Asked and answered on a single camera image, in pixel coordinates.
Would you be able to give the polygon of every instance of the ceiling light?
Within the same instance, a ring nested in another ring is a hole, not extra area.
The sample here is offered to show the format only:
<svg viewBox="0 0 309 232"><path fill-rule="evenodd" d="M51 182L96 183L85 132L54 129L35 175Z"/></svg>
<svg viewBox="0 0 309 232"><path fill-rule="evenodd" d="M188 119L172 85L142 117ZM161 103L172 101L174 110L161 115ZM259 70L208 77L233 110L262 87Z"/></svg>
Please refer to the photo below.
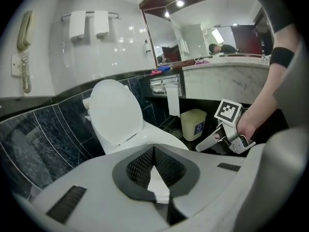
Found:
<svg viewBox="0 0 309 232"><path fill-rule="evenodd" d="M179 0L179 1L177 1L176 5L177 5L178 7L182 7L182 6L184 5L184 2L181 1L181 0Z"/></svg>
<svg viewBox="0 0 309 232"><path fill-rule="evenodd" d="M218 29L212 31L211 34L214 36L218 44L221 44L224 41Z"/></svg>

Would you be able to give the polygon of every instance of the telephone handset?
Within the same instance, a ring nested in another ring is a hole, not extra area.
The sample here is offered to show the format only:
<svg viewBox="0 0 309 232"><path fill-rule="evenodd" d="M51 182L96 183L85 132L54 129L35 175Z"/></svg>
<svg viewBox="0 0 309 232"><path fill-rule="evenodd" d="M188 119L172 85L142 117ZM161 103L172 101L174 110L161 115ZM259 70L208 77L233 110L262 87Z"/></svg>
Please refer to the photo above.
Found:
<svg viewBox="0 0 309 232"><path fill-rule="evenodd" d="M31 92L28 48L32 43L33 32L34 32L34 12L27 11L24 14L17 40L17 48L22 51L21 75L23 82L23 91L27 94Z"/></svg>

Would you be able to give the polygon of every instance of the blue object on counter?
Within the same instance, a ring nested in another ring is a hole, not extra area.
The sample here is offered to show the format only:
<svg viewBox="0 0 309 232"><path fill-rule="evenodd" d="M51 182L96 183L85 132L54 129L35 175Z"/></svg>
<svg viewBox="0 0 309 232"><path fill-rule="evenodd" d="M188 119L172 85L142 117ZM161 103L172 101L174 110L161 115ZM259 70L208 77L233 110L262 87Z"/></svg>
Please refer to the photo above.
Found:
<svg viewBox="0 0 309 232"><path fill-rule="evenodd" d="M158 67L158 71L167 72L169 70L170 70L170 66L164 65L164 66Z"/></svg>

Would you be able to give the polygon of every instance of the blue label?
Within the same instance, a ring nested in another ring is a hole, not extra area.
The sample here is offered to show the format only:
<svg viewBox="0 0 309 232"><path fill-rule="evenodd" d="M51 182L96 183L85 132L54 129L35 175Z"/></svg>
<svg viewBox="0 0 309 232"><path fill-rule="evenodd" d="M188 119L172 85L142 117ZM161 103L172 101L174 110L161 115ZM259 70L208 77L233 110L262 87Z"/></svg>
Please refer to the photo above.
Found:
<svg viewBox="0 0 309 232"><path fill-rule="evenodd" d="M205 124L205 122L202 122L202 123L199 123L198 125L195 126L194 135L203 131L204 124Z"/></svg>

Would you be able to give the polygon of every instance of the trash can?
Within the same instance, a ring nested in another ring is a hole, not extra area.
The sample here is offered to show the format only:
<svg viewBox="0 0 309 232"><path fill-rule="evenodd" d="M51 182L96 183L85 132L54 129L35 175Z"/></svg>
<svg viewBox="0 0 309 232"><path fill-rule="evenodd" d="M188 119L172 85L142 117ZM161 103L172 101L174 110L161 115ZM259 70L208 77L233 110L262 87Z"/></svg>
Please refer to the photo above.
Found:
<svg viewBox="0 0 309 232"><path fill-rule="evenodd" d="M183 137L185 140L193 141L202 135L206 115L206 112L199 109L192 109L180 114L183 128Z"/></svg>

